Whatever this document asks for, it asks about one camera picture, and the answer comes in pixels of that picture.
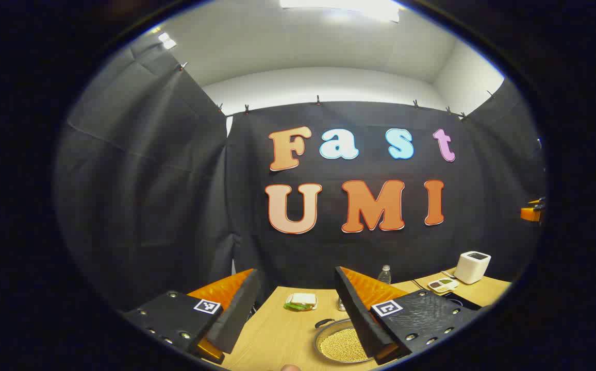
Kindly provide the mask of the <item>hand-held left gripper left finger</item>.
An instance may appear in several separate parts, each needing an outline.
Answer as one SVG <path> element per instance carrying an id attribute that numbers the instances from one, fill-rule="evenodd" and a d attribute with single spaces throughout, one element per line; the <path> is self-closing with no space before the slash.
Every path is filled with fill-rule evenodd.
<path id="1" fill-rule="evenodd" d="M 241 335 L 259 289 L 259 272 L 249 268 L 190 293 L 167 291 L 123 316 L 182 353 L 222 364 Z"/>

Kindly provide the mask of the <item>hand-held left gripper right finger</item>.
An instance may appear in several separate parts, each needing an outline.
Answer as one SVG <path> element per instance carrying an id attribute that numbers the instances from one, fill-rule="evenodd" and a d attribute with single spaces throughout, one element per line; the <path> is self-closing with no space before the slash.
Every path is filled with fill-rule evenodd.
<path id="1" fill-rule="evenodd" d="M 345 267 L 335 267 L 334 283 L 362 349 L 378 365 L 420 355 L 479 316 L 460 300 L 428 290 L 407 293 Z"/>

